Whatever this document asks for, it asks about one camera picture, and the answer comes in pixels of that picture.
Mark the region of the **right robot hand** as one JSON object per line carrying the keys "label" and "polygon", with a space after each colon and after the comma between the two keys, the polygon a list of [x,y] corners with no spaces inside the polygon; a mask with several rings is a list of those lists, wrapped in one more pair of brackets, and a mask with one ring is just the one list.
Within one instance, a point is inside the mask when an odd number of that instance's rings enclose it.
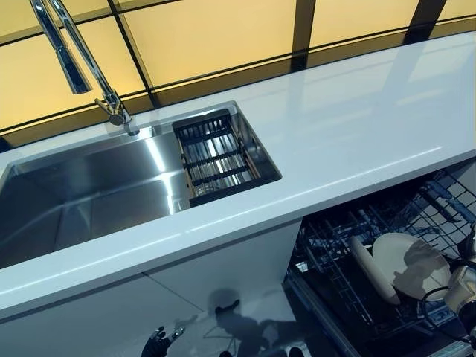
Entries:
{"label": "right robot hand", "polygon": [[460,257],[475,263],[475,223],[471,224],[469,235],[457,244]]}

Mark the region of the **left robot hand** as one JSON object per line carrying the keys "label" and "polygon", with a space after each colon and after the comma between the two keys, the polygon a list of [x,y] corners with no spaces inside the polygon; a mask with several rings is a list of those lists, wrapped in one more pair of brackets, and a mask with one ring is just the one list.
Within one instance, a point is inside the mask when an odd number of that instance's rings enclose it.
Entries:
{"label": "left robot hand", "polygon": [[185,330],[184,327],[179,327],[167,335],[164,326],[155,329],[147,339],[141,357],[165,357],[169,347],[184,334]]}

